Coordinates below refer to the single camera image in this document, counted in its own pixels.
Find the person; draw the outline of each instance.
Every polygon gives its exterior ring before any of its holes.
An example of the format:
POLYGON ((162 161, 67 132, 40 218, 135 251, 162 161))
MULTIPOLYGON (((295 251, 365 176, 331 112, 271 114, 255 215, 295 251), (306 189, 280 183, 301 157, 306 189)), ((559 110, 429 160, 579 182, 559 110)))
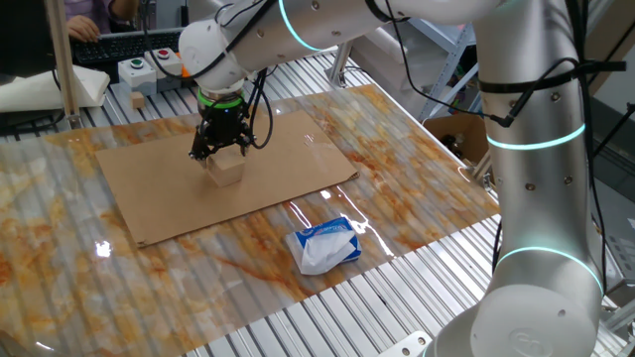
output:
POLYGON ((81 42, 97 42, 109 34, 110 21, 124 23, 137 14, 139 0, 64 0, 68 35, 81 42))

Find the person's hand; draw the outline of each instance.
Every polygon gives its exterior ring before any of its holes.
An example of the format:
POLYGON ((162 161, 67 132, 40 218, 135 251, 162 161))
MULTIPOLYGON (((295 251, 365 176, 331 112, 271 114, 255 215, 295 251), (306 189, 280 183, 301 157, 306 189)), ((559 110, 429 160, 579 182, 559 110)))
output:
POLYGON ((95 23, 85 16, 77 15, 66 21, 68 35, 78 41, 97 42, 99 28, 95 23))

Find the small wooden block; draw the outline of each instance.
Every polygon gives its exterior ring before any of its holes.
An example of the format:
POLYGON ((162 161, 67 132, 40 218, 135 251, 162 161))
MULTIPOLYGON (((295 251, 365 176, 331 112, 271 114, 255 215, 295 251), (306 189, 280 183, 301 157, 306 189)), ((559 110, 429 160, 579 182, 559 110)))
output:
POLYGON ((141 109, 146 107, 146 98, 142 92, 130 93, 130 107, 132 109, 141 109))
POLYGON ((240 154, 238 145, 220 149, 216 154, 208 156, 206 162, 207 172, 219 187, 242 179, 245 158, 240 154))

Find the marble-patterned mat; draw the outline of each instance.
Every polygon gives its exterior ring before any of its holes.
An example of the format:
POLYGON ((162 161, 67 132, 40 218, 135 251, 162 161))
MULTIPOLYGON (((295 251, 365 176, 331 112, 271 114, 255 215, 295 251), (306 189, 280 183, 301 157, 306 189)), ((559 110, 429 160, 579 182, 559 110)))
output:
POLYGON ((0 145, 0 329, 34 351, 173 357, 498 211, 374 85, 273 109, 307 111, 361 177, 144 249, 94 153, 191 132, 197 116, 0 145), (302 276, 284 236, 341 216, 361 258, 302 276))

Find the keyboard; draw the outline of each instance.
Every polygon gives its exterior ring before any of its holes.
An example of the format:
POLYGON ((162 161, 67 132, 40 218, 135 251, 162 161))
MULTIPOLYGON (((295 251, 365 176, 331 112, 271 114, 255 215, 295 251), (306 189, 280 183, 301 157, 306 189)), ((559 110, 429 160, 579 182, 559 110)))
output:
MULTIPOLYGON (((149 33, 152 49, 170 48, 179 51, 179 36, 183 29, 152 31, 149 33)), ((119 62, 142 57, 148 50, 143 32, 103 35, 97 43, 73 43, 72 52, 79 64, 119 62)))

